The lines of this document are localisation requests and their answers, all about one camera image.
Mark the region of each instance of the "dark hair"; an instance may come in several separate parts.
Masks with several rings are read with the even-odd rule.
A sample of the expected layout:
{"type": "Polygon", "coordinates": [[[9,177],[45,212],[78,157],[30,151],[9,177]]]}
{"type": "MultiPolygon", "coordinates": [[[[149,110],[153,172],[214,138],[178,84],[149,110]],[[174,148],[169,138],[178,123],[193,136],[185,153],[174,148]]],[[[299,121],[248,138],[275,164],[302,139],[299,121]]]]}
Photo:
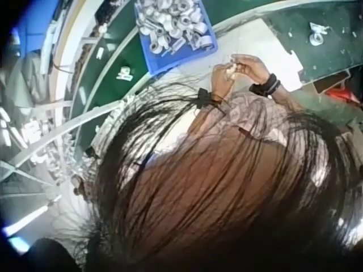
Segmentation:
{"type": "MultiPolygon", "coordinates": [[[[168,88],[161,89],[167,93],[168,88]]],[[[227,184],[218,188],[229,168],[216,177],[209,190],[187,207],[183,218],[163,235],[158,243],[145,248],[145,239],[152,229],[163,220],[168,211],[163,201],[155,212],[156,198],[163,186],[175,182],[170,174],[178,167],[178,161],[165,161],[170,167],[154,174],[149,180],[153,186],[142,205],[134,206],[140,192],[136,188],[155,148],[181,116],[195,109],[195,96],[158,96],[141,103],[121,124],[100,166],[96,188],[93,232],[98,233],[98,242],[89,254],[102,271],[233,271],[283,269],[307,271],[323,269],[350,269],[361,262],[362,256],[354,255],[350,246],[349,232],[358,223],[357,210],[361,203],[360,180],[353,163],[351,151],[340,136],[339,130],[329,122],[308,113],[290,113],[282,122],[291,124],[286,151],[282,163],[270,177],[272,189],[263,196],[258,209],[247,220],[238,219],[241,199],[259,160],[259,151],[265,139],[244,141],[235,147],[254,158],[240,188],[230,200],[229,208],[210,226],[198,229],[198,235],[181,245],[180,237],[195,231],[191,225],[206,214],[208,205],[220,201],[220,192],[227,184]],[[304,145],[296,144],[297,133],[302,133],[304,145]],[[323,139],[328,150],[327,174],[322,186],[311,182],[311,172],[318,156],[317,138],[323,139]],[[303,153],[300,164],[289,164],[290,153],[303,153]],[[143,154],[142,163],[130,178],[127,169],[143,154]],[[282,187],[297,172],[296,179],[282,187]]],[[[255,125],[266,122],[256,118],[255,125]]],[[[178,158],[183,160],[191,148],[178,158]]],[[[208,150],[215,155],[215,150],[208,150]]],[[[231,154],[228,163],[239,163],[231,154]]],[[[175,203],[183,196],[175,196],[175,203]]]]}

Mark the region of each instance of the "metal frame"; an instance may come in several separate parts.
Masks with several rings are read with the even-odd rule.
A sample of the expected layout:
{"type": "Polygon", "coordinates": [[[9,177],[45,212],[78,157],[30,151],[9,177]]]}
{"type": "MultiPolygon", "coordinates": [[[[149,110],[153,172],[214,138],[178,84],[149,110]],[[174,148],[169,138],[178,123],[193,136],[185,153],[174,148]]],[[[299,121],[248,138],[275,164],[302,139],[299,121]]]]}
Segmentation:
{"type": "Polygon", "coordinates": [[[78,116],[63,125],[56,127],[50,133],[43,136],[39,141],[31,144],[27,149],[18,153],[13,159],[9,161],[10,165],[13,165],[13,168],[9,169],[6,173],[1,174],[0,182],[8,178],[12,173],[15,172],[17,168],[19,168],[23,163],[25,163],[34,153],[40,151],[47,144],[55,141],[60,136],[72,131],[73,129],[101,116],[106,113],[113,111],[118,108],[121,104],[122,100],[118,100],[102,107],[94,108],[93,110],[78,116]]]}

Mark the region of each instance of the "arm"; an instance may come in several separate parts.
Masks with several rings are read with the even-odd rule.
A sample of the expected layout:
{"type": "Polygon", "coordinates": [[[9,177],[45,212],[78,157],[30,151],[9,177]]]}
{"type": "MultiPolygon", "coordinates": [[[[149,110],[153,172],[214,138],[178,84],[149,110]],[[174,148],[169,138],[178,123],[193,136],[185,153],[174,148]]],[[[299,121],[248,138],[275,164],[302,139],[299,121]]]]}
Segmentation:
{"type": "MultiPolygon", "coordinates": [[[[213,69],[212,73],[212,99],[214,101],[223,101],[224,98],[230,93],[234,84],[234,79],[227,78],[226,71],[231,67],[231,64],[217,65],[213,69]]],[[[213,110],[202,109],[188,129],[189,135],[195,135],[200,131],[205,123],[208,114],[213,110]]]]}
{"type": "MultiPolygon", "coordinates": [[[[235,54],[232,55],[232,59],[237,64],[237,72],[247,75],[258,84],[265,84],[271,75],[265,64],[255,56],[235,54]]],[[[301,111],[303,109],[283,85],[280,85],[273,93],[272,99],[291,111],[301,111]]]]}
{"type": "Polygon", "coordinates": [[[285,89],[281,84],[279,88],[272,94],[272,99],[276,104],[287,107],[291,111],[302,111],[303,106],[301,106],[296,99],[294,99],[291,94],[285,89]]]}

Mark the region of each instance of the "long hair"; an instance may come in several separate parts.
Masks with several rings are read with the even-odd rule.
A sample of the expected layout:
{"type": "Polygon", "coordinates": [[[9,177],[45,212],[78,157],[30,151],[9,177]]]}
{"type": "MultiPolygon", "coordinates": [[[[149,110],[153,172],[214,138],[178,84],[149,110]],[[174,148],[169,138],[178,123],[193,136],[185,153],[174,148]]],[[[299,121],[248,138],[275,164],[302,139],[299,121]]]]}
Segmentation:
{"type": "MultiPolygon", "coordinates": [[[[145,245],[153,230],[172,212],[173,205],[177,206],[184,197],[182,181],[188,178],[188,173],[170,177],[203,135],[187,145],[188,140],[179,142],[169,156],[172,159],[163,162],[168,167],[151,175],[147,194],[138,189],[141,176],[150,167],[155,149],[173,126],[195,109],[195,102],[196,96],[158,96],[142,103],[119,128],[96,179],[93,218],[96,231],[93,231],[97,238],[92,239],[93,246],[88,249],[92,268],[95,271],[98,268],[102,271],[306,271],[353,267],[360,258],[353,254],[348,234],[357,224],[356,212],[361,207],[359,174],[350,147],[338,129],[308,112],[291,112],[281,121],[291,124],[287,147],[281,161],[271,162],[276,165],[267,180],[270,187],[260,196],[253,212],[243,218],[239,216],[245,210],[241,203],[267,139],[245,140],[236,145],[234,153],[226,158],[227,166],[222,173],[185,207],[177,224],[151,246],[145,245]],[[303,145],[296,144],[298,133],[303,134],[299,138],[303,145]],[[324,181],[316,187],[311,182],[311,173],[319,155],[318,138],[324,141],[328,156],[324,181]],[[183,145],[187,148],[176,155],[183,145]],[[289,163],[294,152],[303,153],[303,159],[289,163]],[[250,159],[237,159],[238,154],[246,154],[244,158],[250,159]],[[135,161],[140,162],[138,169],[130,175],[128,169],[134,167],[135,161]],[[238,171],[236,165],[247,167],[246,174],[238,181],[240,185],[228,200],[227,208],[216,215],[211,207],[222,201],[231,184],[236,184],[233,178],[238,171]],[[296,173],[293,180],[288,175],[291,172],[296,173]],[[168,199],[160,199],[166,187],[168,199]],[[135,199],[139,198],[142,202],[136,204],[135,199]],[[202,218],[213,220],[196,228],[202,218]],[[186,239],[190,233],[192,239],[186,239]]],[[[256,116],[261,116],[264,108],[260,107],[260,111],[256,116]]],[[[255,126],[259,122],[266,120],[256,118],[255,126]]],[[[217,156],[217,151],[209,148],[203,152],[217,156]]]]}

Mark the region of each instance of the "hand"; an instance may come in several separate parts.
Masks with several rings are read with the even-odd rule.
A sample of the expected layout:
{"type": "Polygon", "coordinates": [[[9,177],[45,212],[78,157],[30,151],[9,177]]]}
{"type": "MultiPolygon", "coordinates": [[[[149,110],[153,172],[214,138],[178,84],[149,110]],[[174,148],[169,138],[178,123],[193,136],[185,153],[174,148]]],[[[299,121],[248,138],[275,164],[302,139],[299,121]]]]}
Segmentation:
{"type": "Polygon", "coordinates": [[[213,68],[212,95],[214,100],[220,101],[230,92],[234,79],[226,76],[226,70],[231,67],[232,64],[220,64],[213,68]]]}
{"type": "Polygon", "coordinates": [[[258,84],[266,83],[270,77],[270,73],[265,64],[255,56],[233,54],[232,60],[237,64],[236,72],[245,74],[258,84]]]}

